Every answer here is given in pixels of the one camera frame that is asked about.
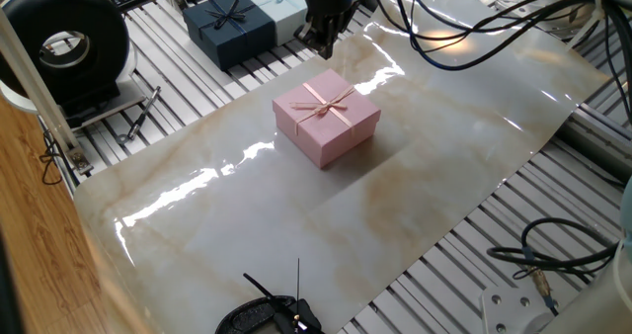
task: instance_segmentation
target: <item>black cable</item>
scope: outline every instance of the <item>black cable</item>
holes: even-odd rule
[[[520,7],[524,6],[524,5],[531,4],[531,3],[535,2],[535,1],[538,1],[538,0],[524,0],[524,1],[522,1],[522,2],[518,3],[518,4],[514,5],[514,6],[511,6],[511,7],[509,7],[508,9],[506,9],[506,10],[504,10],[504,11],[502,11],[502,12],[500,12],[500,13],[496,14],[495,16],[493,16],[493,17],[489,17],[489,18],[487,18],[486,20],[484,20],[484,21],[486,21],[487,23],[486,23],[486,24],[481,25],[481,27],[482,27],[482,26],[485,26],[485,25],[487,25],[487,24],[489,24],[489,23],[491,23],[491,22],[493,22],[493,21],[495,21],[496,19],[506,18],[506,17],[505,17],[505,15],[506,15],[506,14],[508,14],[508,13],[512,12],[513,10],[518,9],[518,8],[520,8]],[[386,12],[386,9],[385,9],[385,8],[384,8],[384,6],[382,5],[381,0],[377,0],[377,5],[378,5],[378,7],[379,7],[380,11],[382,12],[382,14],[384,15],[384,17],[385,17],[385,18],[389,21],[389,23],[391,23],[391,24],[392,24],[395,28],[397,28],[397,29],[398,29],[398,30],[400,30],[401,32],[404,32],[404,33],[409,33],[409,30],[408,30],[408,29],[406,29],[406,28],[402,27],[400,24],[398,24],[397,22],[395,22],[395,21],[394,21],[394,20],[390,17],[390,15]],[[421,6],[422,6],[423,8],[425,8],[425,10],[426,10],[427,12],[429,12],[429,13],[430,13],[433,17],[438,18],[438,19],[439,19],[440,21],[442,21],[443,23],[445,23],[445,24],[449,24],[449,25],[454,24],[454,23],[452,23],[452,22],[449,22],[448,20],[445,20],[443,17],[441,17],[441,16],[437,15],[435,12],[433,12],[430,8],[428,8],[428,7],[427,7],[426,5],[424,5],[423,3],[421,4]],[[531,13],[531,15],[529,15],[529,16],[531,16],[531,17],[535,17],[535,16],[537,16],[537,11],[536,11],[536,12],[534,12],[534,13]],[[510,28],[512,28],[512,27],[515,27],[515,26],[517,26],[517,25],[519,25],[519,24],[522,24],[522,23],[526,22],[527,20],[529,20],[529,19],[530,19],[530,18],[528,18],[529,16],[524,17],[524,18],[516,18],[516,21],[515,21],[515,22],[513,22],[513,23],[510,23],[510,24],[507,24],[507,25],[504,25],[504,26],[495,27],[495,28],[480,29],[480,27],[478,27],[478,28],[477,28],[477,27],[468,28],[468,27],[464,27],[464,26],[459,26],[459,28],[458,28],[458,29],[459,29],[459,30],[462,30],[462,31],[463,31],[463,33],[456,34],[456,35],[453,35],[453,36],[448,36],[448,37],[440,37],[440,38],[437,38],[437,37],[428,37],[428,36],[423,36],[423,35],[420,35],[420,34],[414,34],[414,33],[413,33],[413,35],[414,35],[416,38],[418,38],[418,39],[427,40],[427,41],[435,41],[435,42],[436,42],[436,41],[449,41],[449,40],[453,40],[453,39],[459,39],[459,38],[463,37],[463,36],[464,36],[465,34],[467,34],[467,33],[493,33],[493,32],[499,32],[499,31],[507,30],[507,29],[510,29]]]
[[[621,84],[621,80],[619,80],[619,74],[616,72],[614,68],[614,63],[612,63],[612,54],[610,52],[610,18],[605,16],[605,56],[608,61],[608,67],[610,68],[610,73],[612,74],[612,78],[616,83],[616,88],[619,90],[619,94],[621,94],[621,100],[623,101],[623,107],[625,109],[625,115],[628,117],[628,121],[632,124],[632,113],[630,113],[630,105],[627,101],[627,96],[625,95],[625,91],[623,90],[623,85]]]
[[[539,22],[545,21],[547,19],[550,19],[549,17],[554,15],[555,13],[572,7],[572,6],[576,6],[576,5],[584,5],[584,4],[589,4],[592,3],[593,0],[561,0],[558,1],[554,4],[551,4],[549,6],[546,6],[542,9],[539,9],[535,12],[533,12],[532,14],[521,18],[521,19],[517,19],[515,20],[513,23],[508,24],[508,25],[504,25],[504,26],[500,26],[500,27],[495,27],[495,28],[483,28],[484,26],[490,24],[491,22],[495,21],[496,19],[500,19],[500,18],[505,18],[505,15],[510,13],[511,11],[518,9],[519,7],[526,5],[526,4],[530,4],[531,2],[536,1],[536,0],[524,0],[521,3],[518,3],[512,7],[509,7],[508,9],[504,10],[503,12],[498,13],[497,15],[493,16],[493,17],[489,17],[486,18],[484,20],[482,20],[481,22],[479,22],[476,26],[474,26],[473,28],[467,28],[467,27],[463,27],[463,26],[459,26],[456,25],[453,22],[449,22],[448,20],[444,19],[443,17],[441,17],[440,15],[436,14],[435,12],[433,12],[430,8],[428,8],[426,5],[423,4],[423,2],[421,0],[414,0],[414,3],[417,2],[418,4],[420,4],[420,6],[422,6],[422,8],[424,8],[429,14],[431,14],[433,17],[437,18],[438,20],[442,21],[445,24],[448,24],[451,27],[454,27],[456,29],[459,30],[463,30],[462,33],[460,34],[456,34],[456,35],[452,35],[452,36],[448,36],[448,37],[442,37],[442,38],[434,38],[434,37],[426,37],[426,36],[422,36],[419,34],[415,34],[412,31],[412,26],[411,24],[409,24],[408,22],[408,17],[406,15],[406,11],[404,9],[404,4],[402,2],[402,0],[397,0],[398,3],[398,7],[400,10],[400,14],[402,16],[402,20],[404,22],[405,27],[401,27],[399,24],[397,24],[387,13],[385,8],[383,7],[383,5],[381,4],[381,1],[378,0],[379,2],[379,6],[380,6],[380,10],[382,11],[382,13],[384,14],[384,16],[387,18],[387,20],[393,24],[397,29],[399,29],[400,31],[406,32],[409,34],[410,38],[411,38],[411,46],[413,47],[414,50],[416,50],[424,60],[426,60],[428,63],[432,64],[433,66],[443,69],[443,70],[448,70],[448,71],[460,71],[463,69],[467,69],[470,67],[473,67],[479,63],[482,63],[484,61],[486,61],[487,59],[491,58],[492,56],[494,56],[496,53],[500,52],[503,48],[507,47],[510,43],[514,42],[516,39],[518,39],[521,35],[523,35],[528,29],[535,27]],[[613,14],[616,13],[619,16],[623,16],[623,13],[621,12],[620,8],[618,7],[618,5],[616,5],[616,3],[614,3],[611,0],[603,0],[603,5],[604,5],[604,10],[609,14]],[[520,25],[524,22],[528,23],[523,26],[522,28],[520,28],[520,30],[518,32],[516,32],[515,34],[513,34],[511,37],[509,37],[507,40],[505,40],[503,43],[501,43],[497,48],[493,49],[492,51],[488,52],[487,54],[481,56],[478,59],[475,59],[471,62],[465,63],[463,65],[457,65],[457,66],[448,66],[448,65],[443,65],[435,60],[433,60],[432,58],[430,58],[428,56],[429,52],[433,52],[433,51],[437,51],[439,49],[448,47],[450,45],[454,45],[456,43],[462,42],[469,34],[472,33],[488,33],[488,32],[495,32],[495,31],[502,31],[502,30],[506,30],[508,28],[511,27],[515,27],[517,25]],[[591,29],[589,30],[589,33],[591,34],[594,30],[596,29],[596,25],[591,27]],[[619,32],[619,34],[623,37],[623,35],[626,34],[625,32],[625,27],[617,26],[617,32]],[[451,42],[447,45],[444,46],[440,46],[431,50],[423,50],[420,46],[419,43],[416,42],[416,39],[422,39],[422,40],[428,40],[428,41],[448,41],[448,40],[456,40],[454,42]],[[632,51],[632,38],[627,39],[628,41],[630,41],[629,44],[629,49],[630,51]],[[632,76],[632,71],[630,71],[628,73],[628,76]]]
[[[507,47],[509,44],[514,42],[516,39],[518,39],[524,33],[526,33],[527,30],[529,30],[530,28],[533,28],[536,24],[539,23],[539,21],[541,19],[545,19],[548,16],[550,16],[552,14],[555,14],[557,11],[559,11],[560,9],[565,8],[566,6],[569,6],[569,5],[572,6],[572,5],[580,4],[580,3],[583,3],[584,1],[585,0],[562,0],[562,1],[556,2],[556,3],[554,3],[554,4],[552,4],[552,5],[550,5],[550,6],[545,8],[547,10],[546,13],[543,13],[538,18],[528,22],[525,26],[523,26],[520,30],[518,30],[518,32],[516,32],[513,35],[511,35],[504,42],[502,42],[496,48],[492,49],[491,51],[489,51],[488,53],[484,54],[483,56],[481,56],[481,57],[479,57],[479,58],[477,58],[477,59],[475,59],[473,61],[470,61],[470,62],[467,62],[465,64],[462,64],[462,65],[448,66],[448,65],[444,65],[444,64],[441,64],[441,63],[433,60],[432,58],[430,58],[428,56],[428,54],[425,51],[422,50],[422,48],[419,46],[419,43],[417,42],[417,39],[415,39],[415,36],[412,33],[412,29],[411,29],[411,26],[410,26],[410,24],[408,22],[408,17],[406,16],[406,11],[404,9],[404,4],[403,4],[402,0],[397,0],[399,8],[400,8],[400,13],[402,14],[402,20],[404,21],[404,24],[405,24],[405,26],[407,28],[407,31],[410,34],[410,40],[411,40],[411,43],[413,44],[414,49],[428,63],[432,64],[433,66],[435,66],[437,68],[440,68],[440,69],[443,69],[443,70],[447,70],[447,71],[461,71],[461,70],[464,70],[464,69],[476,66],[476,65],[488,60],[489,58],[493,57],[498,52],[503,50],[505,47]],[[475,26],[475,28],[479,28],[482,25],[486,25],[488,20],[481,21],[479,24],[477,24]]]
[[[589,236],[600,245],[604,246],[605,249],[595,254],[573,260],[559,260],[552,256],[533,251],[527,243],[528,233],[531,230],[535,229],[537,226],[547,223],[570,226],[577,230],[580,230],[582,233]],[[595,230],[582,224],[562,218],[542,218],[528,224],[522,231],[520,244],[522,246],[521,249],[499,246],[488,249],[487,254],[497,260],[506,261],[522,266],[528,266],[528,269],[521,269],[520,271],[513,274],[513,278],[515,280],[523,279],[529,276],[534,271],[542,270],[575,275],[585,284],[589,284],[591,282],[591,280],[587,278],[587,275],[591,276],[595,272],[607,266],[609,261],[612,260],[612,258],[614,257],[614,253],[616,252],[617,248],[616,244],[611,244],[607,239],[605,239]],[[512,256],[509,254],[520,254],[522,255],[522,257]],[[577,269],[578,266],[590,265],[601,261],[603,262],[593,269]]]
[[[61,154],[58,154],[54,151],[55,144],[54,144],[54,140],[52,139],[52,136],[50,135],[50,130],[47,130],[43,133],[43,139],[44,139],[43,142],[44,144],[47,145],[47,147],[44,154],[39,156],[39,162],[46,164],[46,166],[43,169],[43,174],[41,175],[41,182],[47,186],[52,186],[62,181],[61,176],[59,177],[59,180],[48,182],[46,180],[46,175],[48,174],[48,168],[50,167],[50,164],[54,162],[54,158],[61,157]]]
[[[68,162],[68,159],[65,157],[63,153],[58,153],[55,151],[55,149],[61,150],[61,146],[59,145],[57,140],[55,140],[52,137],[50,130],[46,130],[43,133],[43,142],[46,145],[46,151],[44,152],[43,155],[39,157],[39,162],[45,164],[45,167],[43,169],[43,174],[41,175],[41,181],[47,186],[56,185],[62,181],[61,178],[59,178],[59,180],[54,181],[54,182],[48,182],[45,180],[50,164],[54,162],[55,157],[59,157],[61,158],[64,166],[66,167],[66,170],[68,170],[68,173],[70,174],[70,178],[74,186],[75,187],[79,186],[79,180],[77,179],[77,176],[75,176],[74,172],[72,171],[72,168],[70,167],[70,163]]]
[[[522,236],[520,237],[520,243],[522,244],[522,246],[523,247],[527,246],[526,238],[527,238],[527,236],[528,236],[528,234],[529,234],[529,232],[531,230],[533,230],[538,225],[550,224],[550,223],[562,224],[562,225],[570,226],[572,228],[580,230],[580,232],[582,232],[585,235],[591,237],[592,239],[594,239],[594,241],[598,242],[600,245],[602,245],[604,247],[609,247],[609,246],[612,245],[607,239],[605,239],[601,234],[599,234],[598,232],[596,232],[592,228],[589,228],[589,227],[584,226],[582,224],[579,224],[579,223],[576,223],[574,221],[570,221],[570,220],[567,220],[567,219],[563,219],[563,218],[547,217],[547,218],[537,219],[536,221],[533,221],[529,225],[526,226],[526,228],[522,231]]]

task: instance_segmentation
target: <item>cable connector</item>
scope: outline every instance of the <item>cable connector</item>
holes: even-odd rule
[[[551,287],[549,286],[548,281],[546,281],[546,276],[544,272],[540,269],[529,266],[530,277],[535,284],[535,288],[540,295],[545,298],[547,296],[551,296]]]
[[[593,25],[602,21],[605,18],[605,12],[603,11],[603,5],[601,4],[601,0],[594,0],[594,10],[592,11],[592,16],[588,20],[587,23],[584,24],[582,29],[575,34],[575,36],[571,39],[571,41],[566,45],[566,51],[570,51],[573,46],[575,46],[582,37],[591,29]]]

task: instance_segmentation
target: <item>black circular device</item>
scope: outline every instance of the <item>black circular device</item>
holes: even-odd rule
[[[6,0],[7,18],[55,102],[67,115],[119,94],[115,81],[129,53],[123,17],[110,0]],[[66,53],[49,45],[66,36]],[[0,56],[0,79],[26,96]]]

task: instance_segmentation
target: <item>glossy white surface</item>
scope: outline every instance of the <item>glossy white surface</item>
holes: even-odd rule
[[[425,1],[469,25],[491,14],[476,0]],[[447,32],[421,14],[416,24]],[[467,61],[506,36],[437,58]],[[382,117],[373,139],[320,171],[276,129],[271,100],[330,67]],[[301,296],[336,332],[604,81],[538,31],[476,68],[440,71],[378,13],[331,60],[293,68],[79,187],[104,293],[120,325],[209,333],[261,296],[242,273],[293,294],[300,257]]]

